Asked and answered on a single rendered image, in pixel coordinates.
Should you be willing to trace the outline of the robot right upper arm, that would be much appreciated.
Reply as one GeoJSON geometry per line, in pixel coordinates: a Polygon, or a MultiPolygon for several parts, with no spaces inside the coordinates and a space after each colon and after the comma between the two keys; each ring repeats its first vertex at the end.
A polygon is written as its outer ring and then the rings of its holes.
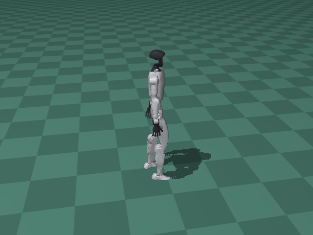
{"type": "Polygon", "coordinates": [[[158,83],[159,79],[157,75],[151,75],[149,78],[149,84],[151,89],[151,101],[153,102],[154,99],[158,99],[159,103],[161,102],[160,98],[157,97],[158,94],[158,83]]]}

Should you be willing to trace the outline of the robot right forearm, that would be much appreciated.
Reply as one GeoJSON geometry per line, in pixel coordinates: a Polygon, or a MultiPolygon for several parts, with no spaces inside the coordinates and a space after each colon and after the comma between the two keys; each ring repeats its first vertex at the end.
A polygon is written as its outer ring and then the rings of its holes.
{"type": "Polygon", "coordinates": [[[158,99],[154,99],[152,102],[152,117],[154,120],[154,124],[158,124],[158,110],[159,110],[159,100],[158,99]]]}

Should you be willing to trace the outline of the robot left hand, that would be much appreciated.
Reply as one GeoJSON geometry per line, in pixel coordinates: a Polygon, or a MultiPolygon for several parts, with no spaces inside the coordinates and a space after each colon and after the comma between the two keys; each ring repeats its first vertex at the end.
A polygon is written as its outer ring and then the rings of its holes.
{"type": "MultiPolygon", "coordinates": [[[[151,108],[151,105],[150,105],[150,101],[149,101],[149,107],[147,108],[147,112],[146,112],[146,115],[148,113],[148,116],[149,116],[150,108],[151,108]]],[[[145,117],[146,117],[146,115],[145,115],[145,117]]],[[[148,116],[147,116],[147,118],[148,118],[148,116]]],[[[151,117],[151,113],[150,113],[150,117],[151,117]]],[[[150,119],[150,117],[149,117],[149,119],[150,119]]]]}

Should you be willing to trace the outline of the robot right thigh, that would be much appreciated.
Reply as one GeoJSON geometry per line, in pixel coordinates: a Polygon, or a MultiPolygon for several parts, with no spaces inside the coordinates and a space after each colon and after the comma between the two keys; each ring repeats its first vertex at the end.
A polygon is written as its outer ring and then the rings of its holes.
{"type": "Polygon", "coordinates": [[[166,123],[164,117],[160,117],[160,115],[159,115],[158,119],[159,119],[159,126],[161,127],[163,132],[160,130],[160,135],[158,134],[160,144],[155,145],[154,151],[156,148],[161,147],[163,149],[163,152],[164,152],[166,149],[167,143],[168,143],[168,136],[169,136],[168,127],[167,127],[167,123],[166,123]]]}

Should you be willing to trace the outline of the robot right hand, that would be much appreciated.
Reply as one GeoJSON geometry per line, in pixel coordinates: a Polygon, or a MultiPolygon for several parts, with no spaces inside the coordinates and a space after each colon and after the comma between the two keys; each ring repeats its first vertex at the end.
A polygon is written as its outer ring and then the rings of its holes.
{"type": "Polygon", "coordinates": [[[154,120],[153,120],[153,125],[154,125],[154,127],[153,127],[153,134],[152,134],[152,136],[156,136],[156,133],[157,133],[157,137],[158,137],[158,134],[160,135],[160,130],[163,132],[163,130],[161,129],[161,127],[159,126],[159,122],[158,122],[158,124],[154,124],[154,120]],[[155,132],[155,133],[154,133],[155,132]]]}

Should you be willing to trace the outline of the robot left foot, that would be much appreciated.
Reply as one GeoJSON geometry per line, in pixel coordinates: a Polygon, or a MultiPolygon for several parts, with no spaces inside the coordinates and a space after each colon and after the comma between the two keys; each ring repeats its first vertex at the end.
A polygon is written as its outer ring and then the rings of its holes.
{"type": "Polygon", "coordinates": [[[149,164],[149,162],[146,162],[146,163],[144,164],[144,168],[145,168],[145,169],[149,169],[149,168],[155,167],[155,166],[157,166],[155,161],[153,161],[152,164],[149,164]]]}

